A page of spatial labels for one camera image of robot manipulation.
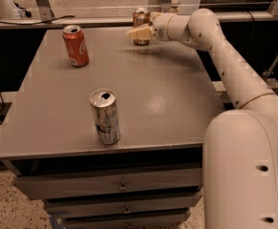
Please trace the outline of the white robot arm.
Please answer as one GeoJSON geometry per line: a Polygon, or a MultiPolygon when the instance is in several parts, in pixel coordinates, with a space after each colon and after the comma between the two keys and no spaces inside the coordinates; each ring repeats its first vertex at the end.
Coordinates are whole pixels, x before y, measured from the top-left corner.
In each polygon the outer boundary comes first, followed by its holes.
{"type": "Polygon", "coordinates": [[[127,35],[208,52],[233,105],[205,133],[205,229],[278,229],[278,95],[228,42],[216,14],[155,12],[127,35]]]}

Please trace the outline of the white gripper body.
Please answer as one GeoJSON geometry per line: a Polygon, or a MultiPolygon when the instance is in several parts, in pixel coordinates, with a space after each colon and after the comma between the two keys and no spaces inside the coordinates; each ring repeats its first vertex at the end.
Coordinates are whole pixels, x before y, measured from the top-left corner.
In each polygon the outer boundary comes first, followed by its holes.
{"type": "Polygon", "coordinates": [[[155,37],[160,41],[169,41],[168,24],[171,16],[168,13],[152,12],[151,21],[155,37]]]}

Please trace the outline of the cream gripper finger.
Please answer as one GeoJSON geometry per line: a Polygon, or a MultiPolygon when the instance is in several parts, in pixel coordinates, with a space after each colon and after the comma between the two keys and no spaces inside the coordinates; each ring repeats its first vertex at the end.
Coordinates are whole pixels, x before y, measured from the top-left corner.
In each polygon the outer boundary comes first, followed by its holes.
{"type": "Polygon", "coordinates": [[[127,31],[126,35],[132,40],[150,40],[154,36],[154,31],[148,24],[143,24],[127,31]]]}

